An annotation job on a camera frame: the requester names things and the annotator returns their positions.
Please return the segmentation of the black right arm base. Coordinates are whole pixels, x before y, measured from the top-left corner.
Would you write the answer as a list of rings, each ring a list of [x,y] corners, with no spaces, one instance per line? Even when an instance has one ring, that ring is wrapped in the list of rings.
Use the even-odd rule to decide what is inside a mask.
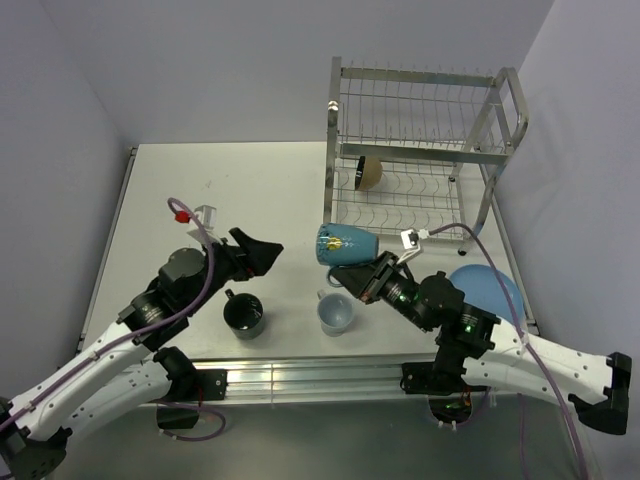
[[[400,388],[408,395],[447,396],[467,387],[460,376],[434,369],[433,362],[406,362],[401,365]]]

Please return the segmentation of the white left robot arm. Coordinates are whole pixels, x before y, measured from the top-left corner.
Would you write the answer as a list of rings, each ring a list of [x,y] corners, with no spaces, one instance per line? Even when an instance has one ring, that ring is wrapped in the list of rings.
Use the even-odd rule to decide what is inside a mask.
[[[1,402],[1,456],[13,479],[42,479],[80,436],[155,400],[196,391],[192,361],[169,341],[229,281],[267,274],[284,247],[241,229],[173,252],[144,292],[80,354],[32,389]]]

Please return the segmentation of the black and tan bowl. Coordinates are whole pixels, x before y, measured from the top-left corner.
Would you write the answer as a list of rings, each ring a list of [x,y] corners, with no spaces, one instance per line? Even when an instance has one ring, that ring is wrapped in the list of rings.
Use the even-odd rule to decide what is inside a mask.
[[[381,160],[374,156],[360,156],[354,181],[356,191],[367,191],[375,187],[381,180],[383,167]]]

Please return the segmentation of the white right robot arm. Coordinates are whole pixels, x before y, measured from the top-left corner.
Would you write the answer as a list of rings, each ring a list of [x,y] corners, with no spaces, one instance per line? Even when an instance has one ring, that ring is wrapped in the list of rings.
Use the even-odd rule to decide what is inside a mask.
[[[496,388],[565,405],[593,430],[626,433],[629,356],[522,338],[507,320],[466,303],[444,272],[416,282],[390,252],[369,263],[332,267],[329,275],[364,304],[383,301],[419,330],[437,333],[434,360],[403,364],[405,393],[445,396]]]

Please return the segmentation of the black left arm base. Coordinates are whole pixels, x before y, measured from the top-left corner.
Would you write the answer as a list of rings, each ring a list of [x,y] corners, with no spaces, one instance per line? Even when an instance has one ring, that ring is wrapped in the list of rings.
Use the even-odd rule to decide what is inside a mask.
[[[225,399],[227,371],[225,369],[196,370],[172,383],[156,409],[156,424],[160,430],[175,432],[192,430],[211,422],[220,429],[226,421],[214,413],[208,403]]]

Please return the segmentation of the dark green mug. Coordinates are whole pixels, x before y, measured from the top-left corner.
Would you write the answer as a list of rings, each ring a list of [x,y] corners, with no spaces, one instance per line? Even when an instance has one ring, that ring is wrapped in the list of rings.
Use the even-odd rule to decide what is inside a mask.
[[[252,340],[262,334],[266,326],[264,308],[261,301],[250,293],[225,291],[227,302],[223,308],[223,318],[239,340]]]

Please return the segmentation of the pale blue mug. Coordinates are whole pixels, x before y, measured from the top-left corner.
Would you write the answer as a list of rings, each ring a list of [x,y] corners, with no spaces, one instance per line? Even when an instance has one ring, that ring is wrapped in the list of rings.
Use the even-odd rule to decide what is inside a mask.
[[[355,317],[352,302],[343,294],[324,290],[319,290],[317,297],[317,316],[322,331],[331,337],[345,333]]]

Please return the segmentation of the blue mug white interior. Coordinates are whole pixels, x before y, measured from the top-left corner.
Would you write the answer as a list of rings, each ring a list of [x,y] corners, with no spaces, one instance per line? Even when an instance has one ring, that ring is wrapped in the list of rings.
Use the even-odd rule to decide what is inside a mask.
[[[355,226],[324,223],[317,231],[315,255],[327,268],[371,262],[379,255],[379,238]]]

